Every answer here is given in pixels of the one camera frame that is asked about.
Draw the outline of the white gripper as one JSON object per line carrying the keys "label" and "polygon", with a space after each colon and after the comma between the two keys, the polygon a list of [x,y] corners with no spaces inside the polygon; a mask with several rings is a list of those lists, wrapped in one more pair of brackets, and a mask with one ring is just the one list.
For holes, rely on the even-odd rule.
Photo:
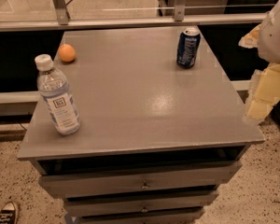
{"label": "white gripper", "polygon": [[280,0],[261,25],[244,35],[238,45],[246,49],[258,47],[260,58],[270,63],[263,71],[254,72],[245,102],[245,117],[264,121],[280,101]]}

